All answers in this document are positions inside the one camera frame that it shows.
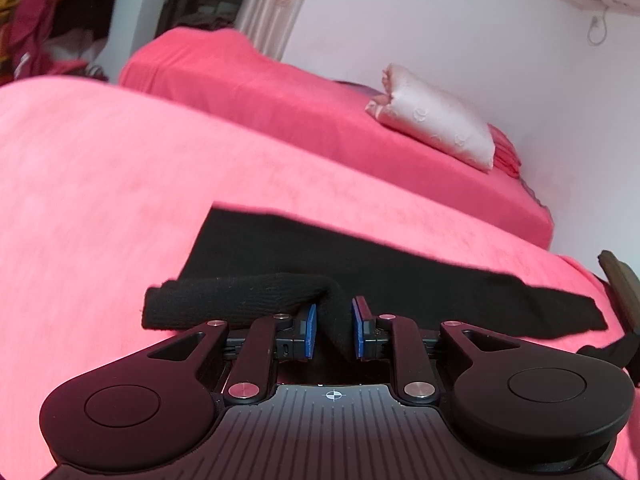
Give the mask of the brown wooden chair back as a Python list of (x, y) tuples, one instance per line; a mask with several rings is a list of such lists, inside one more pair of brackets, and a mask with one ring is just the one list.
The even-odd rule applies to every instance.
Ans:
[(634, 270), (609, 250), (602, 250), (598, 263), (614, 298), (620, 324), (630, 332), (639, 330), (639, 278)]

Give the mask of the black knit pants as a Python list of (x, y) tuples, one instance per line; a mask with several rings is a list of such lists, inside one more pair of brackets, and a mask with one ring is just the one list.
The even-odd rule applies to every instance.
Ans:
[(149, 288), (142, 325), (187, 330), (223, 320), (234, 330), (276, 313), (317, 312), (314, 356), (290, 365), (296, 384), (385, 382), (355, 356), (352, 300), (424, 330), (455, 320), (551, 340), (608, 327), (604, 310), (562, 282), (526, 284), (515, 272), (456, 266), (275, 214), (209, 211), (178, 278)]

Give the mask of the hanging clothes on rack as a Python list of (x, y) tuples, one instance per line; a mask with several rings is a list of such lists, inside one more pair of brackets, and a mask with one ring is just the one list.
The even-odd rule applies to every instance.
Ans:
[(41, 75), (105, 80), (85, 43), (108, 36), (115, 0), (1, 0), (1, 82)]

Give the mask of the folded pink blanket stack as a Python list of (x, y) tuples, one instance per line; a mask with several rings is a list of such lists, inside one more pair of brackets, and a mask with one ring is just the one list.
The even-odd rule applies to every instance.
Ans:
[(519, 179), (522, 163), (515, 146), (500, 129), (493, 125), (488, 125), (488, 128), (495, 144), (494, 166), (509, 177)]

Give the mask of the pink covered far bed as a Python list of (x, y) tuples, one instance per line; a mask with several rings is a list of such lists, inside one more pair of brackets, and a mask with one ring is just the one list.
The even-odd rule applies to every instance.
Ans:
[(273, 61), (233, 29), (171, 29), (137, 51), (118, 82), (332, 159), (539, 247), (551, 244), (551, 214), (515, 172), (476, 169), (381, 125), (367, 113), (363, 92)]

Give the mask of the pink bed blanket near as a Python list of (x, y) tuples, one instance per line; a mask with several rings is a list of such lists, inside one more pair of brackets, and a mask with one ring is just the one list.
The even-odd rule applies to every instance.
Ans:
[(162, 339), (141, 325), (148, 287), (178, 275), (209, 209), (270, 211), (422, 256), (511, 273), (593, 298), (571, 258), (462, 212), (231, 122), (84, 78), (1, 90), (1, 471), (39, 479), (39, 430), (59, 384)]

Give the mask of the pale pink folded quilt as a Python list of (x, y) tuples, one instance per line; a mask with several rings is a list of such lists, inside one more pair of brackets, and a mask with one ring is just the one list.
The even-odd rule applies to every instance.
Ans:
[(495, 142), (472, 106), (399, 64), (383, 70), (382, 84), (384, 92), (366, 106), (377, 122), (477, 170), (494, 168)]

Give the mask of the pink patterned curtain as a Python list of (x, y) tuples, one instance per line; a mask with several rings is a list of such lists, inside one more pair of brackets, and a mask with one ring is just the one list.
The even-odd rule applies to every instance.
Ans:
[(261, 54), (280, 61), (305, 0), (243, 0), (234, 28)]

